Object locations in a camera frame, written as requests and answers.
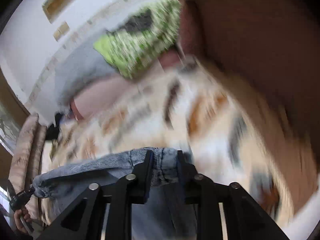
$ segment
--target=lime green fabric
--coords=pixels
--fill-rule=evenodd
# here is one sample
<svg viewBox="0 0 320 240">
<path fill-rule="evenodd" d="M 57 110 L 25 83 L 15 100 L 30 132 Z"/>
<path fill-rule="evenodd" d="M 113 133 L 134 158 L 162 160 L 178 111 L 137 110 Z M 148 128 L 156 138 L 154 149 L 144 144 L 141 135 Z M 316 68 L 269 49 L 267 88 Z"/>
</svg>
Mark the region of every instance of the lime green fabric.
<svg viewBox="0 0 320 240">
<path fill-rule="evenodd" d="M 134 78 L 175 42 L 178 36 L 181 4 L 178 0 L 160 0 L 140 9 L 136 15 L 151 10 L 148 30 L 130 34 L 119 30 L 106 34 L 93 47 L 105 60 L 116 66 L 121 75 Z"/>
</svg>

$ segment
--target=silver bolt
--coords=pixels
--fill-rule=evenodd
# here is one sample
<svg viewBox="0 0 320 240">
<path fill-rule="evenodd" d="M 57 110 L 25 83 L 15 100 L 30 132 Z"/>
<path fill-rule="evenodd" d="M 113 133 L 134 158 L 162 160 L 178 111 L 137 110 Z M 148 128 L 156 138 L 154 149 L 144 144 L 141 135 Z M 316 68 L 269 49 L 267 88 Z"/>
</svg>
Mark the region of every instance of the silver bolt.
<svg viewBox="0 0 320 240">
<path fill-rule="evenodd" d="M 136 175 L 134 175 L 133 173 L 131 173 L 131 174 L 125 176 L 125 178 L 126 178 L 127 180 L 135 180 L 135 179 L 136 179 Z"/>
<path fill-rule="evenodd" d="M 89 185 L 89 189 L 91 190 L 96 190 L 99 188 L 99 184 L 98 183 L 92 183 Z"/>
<path fill-rule="evenodd" d="M 237 183 L 237 182 L 232 182 L 231 184 L 231 187 L 233 187 L 233 188 L 235 188 L 235 189 L 237 189 L 237 188 L 240 188 L 241 186 L 240 186 L 240 184 L 239 183 Z"/>
<path fill-rule="evenodd" d="M 195 180 L 202 180 L 203 179 L 203 175 L 202 174 L 196 174 L 195 176 L 194 176 L 194 179 Z"/>
</svg>

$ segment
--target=gray pillow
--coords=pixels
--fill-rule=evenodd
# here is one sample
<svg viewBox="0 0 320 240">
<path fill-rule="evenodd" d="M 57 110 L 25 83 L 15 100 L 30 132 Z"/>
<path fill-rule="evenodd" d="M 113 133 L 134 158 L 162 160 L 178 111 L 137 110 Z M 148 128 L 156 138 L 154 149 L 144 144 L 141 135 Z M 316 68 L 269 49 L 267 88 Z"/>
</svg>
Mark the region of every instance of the gray pillow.
<svg viewBox="0 0 320 240">
<path fill-rule="evenodd" d="M 55 68 L 55 97 L 58 106 L 68 107 L 71 99 L 89 83 L 117 73 L 104 57 L 93 48 L 93 43 L 106 30 L 95 33 Z"/>
</svg>

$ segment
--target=hand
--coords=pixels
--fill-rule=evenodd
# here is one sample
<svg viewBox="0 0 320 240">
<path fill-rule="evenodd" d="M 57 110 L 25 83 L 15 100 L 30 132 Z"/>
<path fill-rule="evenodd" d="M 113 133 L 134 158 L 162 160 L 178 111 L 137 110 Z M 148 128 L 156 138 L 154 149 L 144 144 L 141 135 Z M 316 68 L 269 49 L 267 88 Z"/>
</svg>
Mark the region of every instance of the hand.
<svg viewBox="0 0 320 240">
<path fill-rule="evenodd" d="M 23 207 L 23 208 L 15 211 L 14 221 L 16 222 L 16 226 L 19 231 L 21 231 L 22 233 L 28 234 L 27 230 L 24 228 L 24 226 L 20 220 L 21 216 L 24 217 L 26 222 L 28 222 L 28 223 L 32 222 L 32 219 L 30 218 L 29 211 L 28 211 L 28 209 L 26 209 L 26 207 Z"/>
</svg>

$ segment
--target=denim fabric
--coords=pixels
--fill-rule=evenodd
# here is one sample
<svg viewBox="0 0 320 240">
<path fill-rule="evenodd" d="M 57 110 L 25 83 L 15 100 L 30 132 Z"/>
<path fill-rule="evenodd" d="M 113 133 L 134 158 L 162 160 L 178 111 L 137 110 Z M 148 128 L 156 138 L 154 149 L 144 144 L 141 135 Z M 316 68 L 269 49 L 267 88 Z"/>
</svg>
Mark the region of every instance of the denim fabric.
<svg viewBox="0 0 320 240">
<path fill-rule="evenodd" d="M 196 235 L 193 205 L 185 205 L 176 183 L 177 150 L 146 147 L 108 155 L 98 160 L 69 164 L 37 176 L 35 195 L 53 201 L 57 217 L 89 184 L 111 184 L 130 174 L 142 163 L 148 150 L 153 151 L 150 197 L 145 205 L 132 205 L 132 236 L 135 239 L 180 239 Z M 191 156 L 185 153 L 190 161 Z"/>
</svg>

